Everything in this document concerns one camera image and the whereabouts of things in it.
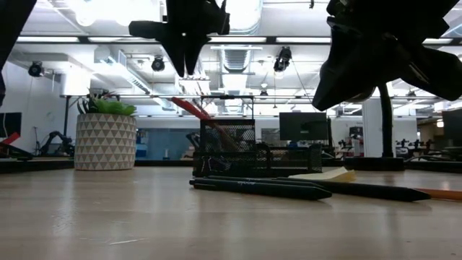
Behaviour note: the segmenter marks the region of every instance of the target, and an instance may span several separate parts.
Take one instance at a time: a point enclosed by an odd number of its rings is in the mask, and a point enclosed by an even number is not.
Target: potted plant
[[[77,103],[76,170],[128,170],[135,164],[136,108],[112,93],[90,94]]]

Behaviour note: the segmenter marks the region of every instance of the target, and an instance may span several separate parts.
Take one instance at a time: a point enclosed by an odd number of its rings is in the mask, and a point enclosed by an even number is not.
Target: black stand
[[[393,157],[393,107],[386,84],[378,86],[382,106],[382,157],[353,157],[345,159],[345,167],[355,170],[402,171],[403,158]]]

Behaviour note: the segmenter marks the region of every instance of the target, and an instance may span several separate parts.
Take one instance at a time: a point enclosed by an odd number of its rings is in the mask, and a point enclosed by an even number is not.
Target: desk surface
[[[194,190],[188,168],[0,175],[3,259],[460,259],[462,203]],[[358,182],[462,189],[462,175]]]

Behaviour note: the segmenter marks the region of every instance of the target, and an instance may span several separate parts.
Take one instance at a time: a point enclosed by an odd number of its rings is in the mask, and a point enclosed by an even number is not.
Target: white planter
[[[128,170],[135,165],[136,120],[88,113],[77,118],[76,170]]]

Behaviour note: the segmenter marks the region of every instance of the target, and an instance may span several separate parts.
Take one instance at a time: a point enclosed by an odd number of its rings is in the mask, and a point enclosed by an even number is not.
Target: green plant
[[[77,102],[79,113],[107,113],[112,115],[132,116],[136,112],[134,105],[128,105],[117,100],[109,100],[113,93],[108,92],[103,95],[90,94],[88,100],[83,100],[82,104]]]

